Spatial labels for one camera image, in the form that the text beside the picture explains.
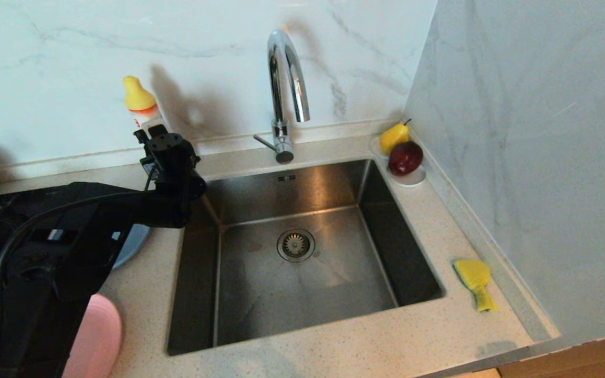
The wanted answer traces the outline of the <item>orange yellow detergent bottle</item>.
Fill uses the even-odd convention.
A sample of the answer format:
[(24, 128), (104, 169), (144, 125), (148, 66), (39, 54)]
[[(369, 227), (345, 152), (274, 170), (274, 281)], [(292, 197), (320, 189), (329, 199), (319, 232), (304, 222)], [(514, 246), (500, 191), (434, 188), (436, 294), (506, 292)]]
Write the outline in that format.
[(150, 138), (153, 138), (154, 135), (151, 134), (150, 129), (165, 124), (158, 101), (135, 76), (125, 76), (122, 84), (125, 90), (124, 103), (137, 125), (137, 129), (145, 131)]

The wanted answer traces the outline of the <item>stainless steel sink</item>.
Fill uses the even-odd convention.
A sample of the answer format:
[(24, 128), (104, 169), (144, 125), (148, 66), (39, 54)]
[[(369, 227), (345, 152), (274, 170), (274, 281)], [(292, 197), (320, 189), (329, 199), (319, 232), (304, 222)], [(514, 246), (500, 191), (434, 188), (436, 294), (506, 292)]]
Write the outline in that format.
[[(291, 262), (278, 238), (305, 229), (314, 254)], [(444, 296), (374, 160), (214, 180), (183, 232), (170, 356)]]

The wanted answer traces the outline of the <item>yellow green fish-shaped sponge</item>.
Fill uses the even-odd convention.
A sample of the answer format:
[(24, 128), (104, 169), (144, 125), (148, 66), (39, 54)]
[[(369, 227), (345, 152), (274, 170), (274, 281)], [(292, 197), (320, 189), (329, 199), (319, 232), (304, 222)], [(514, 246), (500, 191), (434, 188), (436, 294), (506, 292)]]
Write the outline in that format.
[(472, 293), (478, 312), (497, 311), (498, 306), (487, 290), (487, 285), (492, 279), (491, 270), (484, 261), (455, 260), (452, 267), (463, 285)]

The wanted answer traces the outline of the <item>blue plate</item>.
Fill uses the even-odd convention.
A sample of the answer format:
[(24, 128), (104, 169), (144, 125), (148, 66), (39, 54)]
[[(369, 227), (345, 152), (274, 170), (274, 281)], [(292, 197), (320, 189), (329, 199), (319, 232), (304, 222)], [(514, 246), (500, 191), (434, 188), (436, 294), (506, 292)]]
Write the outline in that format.
[(123, 264), (127, 263), (132, 257), (134, 257), (144, 242), (147, 241), (151, 232), (151, 228), (142, 224), (134, 224), (125, 239), (125, 242), (120, 250), (118, 258), (116, 258), (115, 264), (113, 264), (112, 270), (120, 268)]

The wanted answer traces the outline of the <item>chrome curved faucet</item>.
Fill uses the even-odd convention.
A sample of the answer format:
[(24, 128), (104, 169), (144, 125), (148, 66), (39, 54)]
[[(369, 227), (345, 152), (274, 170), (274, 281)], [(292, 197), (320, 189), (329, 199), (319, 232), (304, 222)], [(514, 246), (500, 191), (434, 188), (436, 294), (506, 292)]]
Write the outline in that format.
[(274, 118), (271, 122), (273, 143), (269, 143), (259, 135), (255, 135), (254, 139), (274, 151), (278, 164), (285, 165), (294, 160), (295, 154), (288, 132), (289, 122), (284, 115), (283, 80), (281, 79), (283, 74), (288, 77), (296, 121), (307, 122), (310, 120), (304, 72), (295, 45), (287, 31), (274, 29), (269, 34), (267, 65), (274, 111)]

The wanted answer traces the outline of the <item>round metal drain strainer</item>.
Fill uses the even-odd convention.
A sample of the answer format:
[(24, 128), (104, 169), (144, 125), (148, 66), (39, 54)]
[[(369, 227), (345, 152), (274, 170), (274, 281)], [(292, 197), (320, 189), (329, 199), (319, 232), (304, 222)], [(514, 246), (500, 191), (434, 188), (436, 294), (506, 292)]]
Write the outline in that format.
[(284, 260), (299, 263), (314, 254), (316, 240), (308, 230), (289, 229), (279, 236), (276, 248), (279, 256)]

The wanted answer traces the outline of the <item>pink plate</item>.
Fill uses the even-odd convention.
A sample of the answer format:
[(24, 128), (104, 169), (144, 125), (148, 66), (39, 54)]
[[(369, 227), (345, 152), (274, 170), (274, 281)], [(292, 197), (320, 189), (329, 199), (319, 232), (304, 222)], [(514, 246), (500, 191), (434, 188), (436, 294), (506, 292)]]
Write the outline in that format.
[(119, 357), (122, 320), (103, 295), (92, 295), (61, 378), (109, 378)]

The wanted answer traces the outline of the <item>yellow pear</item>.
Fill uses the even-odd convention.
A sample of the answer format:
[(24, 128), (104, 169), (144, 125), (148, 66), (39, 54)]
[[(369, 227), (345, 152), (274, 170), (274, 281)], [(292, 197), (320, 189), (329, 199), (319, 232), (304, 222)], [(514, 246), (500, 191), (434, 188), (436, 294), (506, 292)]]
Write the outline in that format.
[(399, 122), (384, 131), (379, 137), (380, 149), (384, 155), (389, 155), (399, 144), (410, 141), (410, 121)]

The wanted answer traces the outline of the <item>dark red apple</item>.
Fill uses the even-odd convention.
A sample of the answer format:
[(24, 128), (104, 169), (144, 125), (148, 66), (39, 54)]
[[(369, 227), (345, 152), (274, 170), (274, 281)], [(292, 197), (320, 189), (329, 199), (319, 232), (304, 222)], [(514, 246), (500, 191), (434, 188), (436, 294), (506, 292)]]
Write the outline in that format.
[(389, 155), (388, 170), (396, 176), (404, 176), (418, 169), (423, 161), (423, 149), (413, 141), (394, 146)]

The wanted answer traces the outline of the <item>small white dish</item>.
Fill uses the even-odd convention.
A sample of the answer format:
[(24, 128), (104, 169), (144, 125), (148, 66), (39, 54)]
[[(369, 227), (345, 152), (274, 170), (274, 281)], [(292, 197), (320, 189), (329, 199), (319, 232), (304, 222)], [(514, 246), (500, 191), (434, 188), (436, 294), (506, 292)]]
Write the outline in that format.
[(398, 176), (392, 174), (388, 168), (389, 156), (387, 154), (384, 154), (382, 149), (380, 148), (379, 139), (379, 136), (373, 136), (370, 140), (370, 143), (368, 143), (368, 146), (372, 151), (373, 155), (379, 161), (379, 164), (385, 169), (385, 172), (387, 173), (389, 179), (392, 182), (396, 183), (396, 185), (401, 187), (416, 187), (422, 184), (426, 179), (426, 169), (423, 166), (423, 163), (408, 175)]

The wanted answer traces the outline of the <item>brown wooden cabinet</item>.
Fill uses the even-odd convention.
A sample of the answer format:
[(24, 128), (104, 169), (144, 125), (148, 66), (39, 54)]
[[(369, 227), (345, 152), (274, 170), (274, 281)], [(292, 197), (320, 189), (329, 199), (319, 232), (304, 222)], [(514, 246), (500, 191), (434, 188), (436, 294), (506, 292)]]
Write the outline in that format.
[(497, 368), (502, 378), (605, 378), (605, 339)]

